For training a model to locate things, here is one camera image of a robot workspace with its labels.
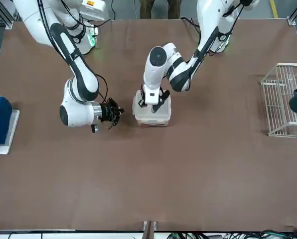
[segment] black cable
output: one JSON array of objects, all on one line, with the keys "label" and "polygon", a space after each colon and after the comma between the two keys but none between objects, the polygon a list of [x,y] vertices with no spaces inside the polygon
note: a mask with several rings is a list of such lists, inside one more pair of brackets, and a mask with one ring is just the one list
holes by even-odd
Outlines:
[{"label": "black cable", "polygon": [[[71,16],[71,17],[72,17],[78,24],[80,24],[80,25],[82,25],[82,26],[84,26],[84,27],[95,28],[95,27],[99,27],[99,26],[104,25],[104,24],[107,23],[108,21],[112,21],[111,19],[108,19],[108,20],[106,20],[105,22],[101,23],[100,25],[95,25],[95,24],[94,24],[94,26],[87,26],[87,25],[85,25],[83,22],[80,22],[80,20],[77,20],[77,19],[75,18],[75,16],[73,16],[73,14],[72,14],[71,11],[70,11],[70,8],[68,7],[68,5],[67,5],[63,0],[61,0],[61,3],[62,3],[62,5],[64,6],[64,8],[67,10],[67,12],[69,13],[69,15],[70,15],[70,16]],[[83,17],[82,17],[82,19],[86,20],[87,22],[91,22],[91,21],[93,21],[93,20],[88,20],[88,19],[83,18]]]},{"label": "black cable", "polygon": [[242,13],[244,7],[245,7],[245,6],[243,5],[242,8],[240,9],[240,12],[238,13],[237,18],[235,19],[234,24],[233,24],[232,28],[231,28],[230,31],[229,31],[229,35],[232,34],[232,31],[233,31],[233,29],[234,29],[234,26],[235,26],[235,24],[236,24],[236,22],[237,22],[237,20],[238,20],[238,18],[239,18],[239,16],[240,16],[240,14]]},{"label": "black cable", "polygon": [[250,238],[267,239],[271,236],[275,236],[275,237],[277,236],[277,237],[281,237],[283,239],[294,239],[294,238],[297,238],[297,229],[291,233],[281,233],[281,232],[273,231],[273,230],[264,230],[259,233],[242,233],[242,234],[237,234],[236,236],[231,234],[229,239],[231,239],[232,236],[234,238],[236,238],[238,236],[238,239],[240,239],[241,235],[244,235],[243,239],[250,239]]},{"label": "black cable", "polygon": [[142,99],[144,98],[144,89],[143,89],[143,84],[141,84],[141,96],[142,96]]},{"label": "black cable", "polygon": [[93,26],[93,28],[95,28],[95,27],[99,27],[99,26],[102,26],[102,25],[104,25],[105,23],[107,23],[108,21],[112,21],[111,19],[108,19],[108,20],[106,20],[105,22],[102,22],[101,24],[99,24],[99,25],[95,25],[95,24],[93,24],[94,26]]},{"label": "black cable", "polygon": [[194,26],[195,30],[197,31],[197,33],[199,34],[199,38],[200,38],[200,28],[196,26],[196,24],[193,22],[193,19],[190,19],[192,22],[192,25]]},{"label": "black cable", "polygon": [[106,90],[106,92],[105,92],[105,97],[103,97],[103,96],[101,95],[101,93],[99,92],[99,95],[103,98],[102,103],[104,103],[104,102],[106,102],[106,99],[107,99],[107,96],[108,96],[108,83],[107,83],[107,81],[104,79],[103,76],[100,76],[99,74],[95,74],[95,75],[98,76],[98,77],[100,77],[100,78],[104,81],[105,86],[106,86],[106,88],[107,88],[107,90]]},{"label": "black cable", "polygon": [[102,104],[105,102],[107,102],[106,100],[105,100],[105,98],[102,96],[102,94],[101,94],[101,92],[99,92],[99,95],[102,97],[102,99],[103,99],[103,101],[102,101]]},{"label": "black cable", "polygon": [[12,232],[12,233],[10,233],[9,236],[8,236],[8,239],[10,239],[11,235],[12,235],[12,234],[15,234],[15,233],[16,233],[16,232]]},{"label": "black cable", "polygon": [[240,5],[241,5],[241,3],[239,3],[236,7],[232,7],[232,8],[230,8],[230,9],[228,9],[228,11],[227,11],[226,13],[223,14],[223,17],[227,17],[227,16],[229,16],[230,14],[232,14],[232,12],[233,12],[234,10],[236,10],[236,8],[238,8]]},{"label": "black cable", "polygon": [[200,236],[198,234],[196,234],[196,233],[192,233],[192,234],[196,239],[200,239]]},{"label": "black cable", "polygon": [[48,21],[47,21],[45,12],[44,12],[43,2],[42,2],[42,0],[37,0],[37,3],[38,3],[38,6],[39,6],[39,12],[40,12],[40,16],[41,16],[41,19],[42,19],[43,27],[45,29],[45,32],[46,32],[48,38],[49,38],[49,41],[51,42],[51,45],[56,50],[56,52],[58,52],[59,55],[63,58],[62,54],[60,53],[57,45],[55,44],[55,42],[54,42],[54,40],[52,38],[50,28],[49,28],[49,25],[48,25]]},{"label": "black cable", "polygon": [[192,236],[191,236],[190,234],[188,234],[188,233],[184,233],[184,234],[186,235],[186,238],[187,238],[187,236],[188,236],[190,239],[193,239]]},{"label": "black cable", "polygon": [[113,112],[112,112],[112,109],[111,109],[111,107],[109,107],[109,110],[110,110],[110,113],[111,113],[111,118],[112,118],[112,124],[111,124],[111,127],[109,127],[109,128],[107,128],[107,129],[111,129],[113,126],[116,126],[117,124],[116,123],[114,123],[114,115],[113,115]]},{"label": "black cable", "polygon": [[181,17],[180,18],[181,20],[186,20],[186,21],[188,21],[190,24],[192,24],[192,25],[194,25],[194,26],[196,26],[196,27],[199,27],[199,25],[198,24],[195,24],[193,21],[192,21],[192,19],[191,20],[189,20],[187,17]]},{"label": "black cable", "polygon": [[113,19],[115,20],[116,13],[115,13],[115,11],[114,11],[114,9],[113,9],[113,1],[114,1],[114,0],[111,1],[111,9],[112,9],[113,14],[114,14]]},{"label": "black cable", "polygon": [[207,235],[205,235],[204,233],[198,233],[199,236],[202,236],[203,239],[209,239],[209,237]]},{"label": "black cable", "polygon": [[238,236],[241,236],[242,234],[237,234],[236,236],[232,233],[229,237],[229,239],[232,239],[232,237],[234,237],[234,239],[237,239]]}]

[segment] green light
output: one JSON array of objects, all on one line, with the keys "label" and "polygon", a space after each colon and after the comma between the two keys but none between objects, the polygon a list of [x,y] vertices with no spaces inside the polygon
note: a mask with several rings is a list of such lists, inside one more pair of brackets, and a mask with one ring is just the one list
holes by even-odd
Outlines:
[{"label": "green light", "polygon": [[95,37],[93,36],[88,36],[88,40],[89,40],[89,43],[90,45],[93,47],[95,46]]}]

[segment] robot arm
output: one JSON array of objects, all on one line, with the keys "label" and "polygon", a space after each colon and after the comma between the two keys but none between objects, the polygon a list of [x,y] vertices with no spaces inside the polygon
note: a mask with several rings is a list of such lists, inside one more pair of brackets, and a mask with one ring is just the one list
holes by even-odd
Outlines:
[{"label": "robot arm", "polygon": [[163,92],[160,95],[160,84],[164,77],[168,78],[173,90],[189,90],[191,80],[208,52],[211,50],[219,53],[225,49],[231,28],[238,17],[237,6],[241,4],[252,9],[258,2],[259,0],[198,0],[197,17],[201,37],[194,55],[185,62],[173,43],[153,48],[144,72],[145,104],[160,104],[163,96]]},{"label": "robot arm", "polygon": [[59,23],[48,2],[13,2],[32,37],[41,44],[53,46],[73,72],[74,76],[64,87],[63,102],[60,106],[62,122],[72,127],[96,125],[98,120],[117,124],[123,109],[112,99],[103,104],[94,101],[99,93],[96,74],[86,64],[69,32]]}]

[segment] blue object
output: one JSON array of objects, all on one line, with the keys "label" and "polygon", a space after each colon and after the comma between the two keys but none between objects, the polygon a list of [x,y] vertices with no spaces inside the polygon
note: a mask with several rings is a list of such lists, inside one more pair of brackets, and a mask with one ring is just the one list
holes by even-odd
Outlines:
[{"label": "blue object", "polygon": [[11,113],[12,106],[10,102],[5,97],[0,96],[0,144],[5,143],[9,130]]}]

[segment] metal frame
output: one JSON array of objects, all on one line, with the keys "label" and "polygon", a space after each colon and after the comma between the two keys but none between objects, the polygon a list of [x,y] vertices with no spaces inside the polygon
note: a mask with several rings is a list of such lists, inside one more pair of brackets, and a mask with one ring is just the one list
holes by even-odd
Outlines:
[{"label": "metal frame", "polygon": [[268,120],[268,136],[297,137],[297,113],[289,108],[289,100],[297,88],[297,64],[278,63],[261,80],[261,85]]},{"label": "metal frame", "polygon": [[5,8],[5,6],[0,2],[0,19],[5,24],[6,29],[12,29],[13,22],[15,18],[10,12]]},{"label": "metal frame", "polygon": [[294,26],[296,25],[295,19],[297,18],[297,7],[295,8],[295,10],[292,12],[292,14],[290,16],[287,17],[288,19],[288,24],[289,26]]}]

